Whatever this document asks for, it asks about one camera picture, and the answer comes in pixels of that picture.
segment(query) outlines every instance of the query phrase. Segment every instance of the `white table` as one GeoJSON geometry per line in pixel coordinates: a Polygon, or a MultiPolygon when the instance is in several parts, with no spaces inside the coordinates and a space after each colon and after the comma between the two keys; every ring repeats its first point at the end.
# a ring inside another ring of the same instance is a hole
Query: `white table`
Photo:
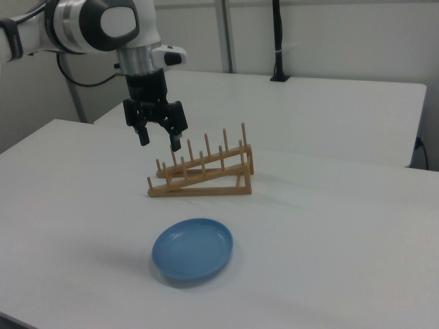
{"type": "Polygon", "coordinates": [[[252,144],[252,195],[151,199],[170,155],[136,138],[53,121],[0,155],[0,312],[42,329],[437,328],[437,173],[252,144]],[[193,217],[227,225],[233,256],[171,285],[152,245],[193,217]]]}
{"type": "MultiPolygon", "coordinates": [[[[168,100],[180,100],[184,137],[221,140],[221,128],[245,122],[253,143],[277,151],[377,165],[410,165],[426,87],[421,84],[170,71],[168,100]]],[[[132,129],[123,106],[95,125],[132,129]]],[[[164,135],[148,124],[151,142],[164,135]]],[[[239,134],[239,126],[228,131],[239,134]]]]}

